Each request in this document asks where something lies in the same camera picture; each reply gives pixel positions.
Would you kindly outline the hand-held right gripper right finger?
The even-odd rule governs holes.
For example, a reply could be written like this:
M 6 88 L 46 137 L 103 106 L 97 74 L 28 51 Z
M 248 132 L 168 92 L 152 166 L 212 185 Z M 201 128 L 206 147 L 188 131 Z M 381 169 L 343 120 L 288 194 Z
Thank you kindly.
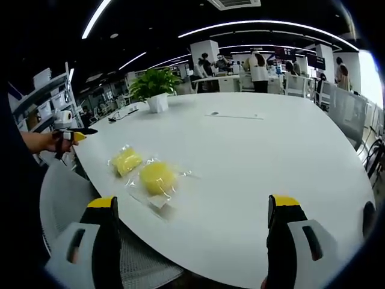
M 266 247 L 266 288 L 325 288 L 339 270 L 337 241 L 289 196 L 269 196 Z

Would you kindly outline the person's left hand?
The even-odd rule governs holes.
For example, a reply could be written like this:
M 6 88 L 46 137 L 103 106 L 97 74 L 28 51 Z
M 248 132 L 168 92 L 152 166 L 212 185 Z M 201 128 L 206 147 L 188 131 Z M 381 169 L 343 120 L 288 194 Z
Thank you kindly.
M 63 138 L 60 132 L 34 133 L 36 139 L 35 152 L 70 152 L 72 146 L 77 146 L 77 141 L 70 141 Z

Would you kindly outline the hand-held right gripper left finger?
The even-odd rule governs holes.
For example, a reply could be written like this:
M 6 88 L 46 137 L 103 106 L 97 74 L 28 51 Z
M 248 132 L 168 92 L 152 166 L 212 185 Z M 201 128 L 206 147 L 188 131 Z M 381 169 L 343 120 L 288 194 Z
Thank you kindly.
M 45 270 L 61 288 L 123 288 L 117 197 L 90 202 L 55 240 Z

